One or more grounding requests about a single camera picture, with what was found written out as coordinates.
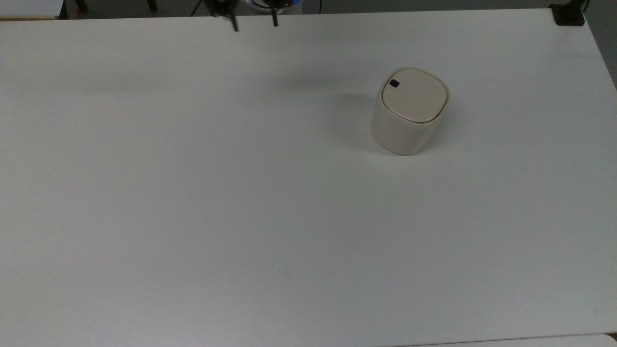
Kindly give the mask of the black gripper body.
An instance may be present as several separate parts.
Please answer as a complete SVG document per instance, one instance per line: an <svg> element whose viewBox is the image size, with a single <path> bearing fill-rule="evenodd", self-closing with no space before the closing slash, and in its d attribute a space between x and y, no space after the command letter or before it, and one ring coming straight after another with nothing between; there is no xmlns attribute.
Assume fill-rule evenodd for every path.
<svg viewBox="0 0 617 347"><path fill-rule="evenodd" d="M295 0L205 0L204 5L213 17L228 17L229 13L238 14L242 6L248 9L271 13L272 7L278 8L278 14L295 6Z"/></svg>

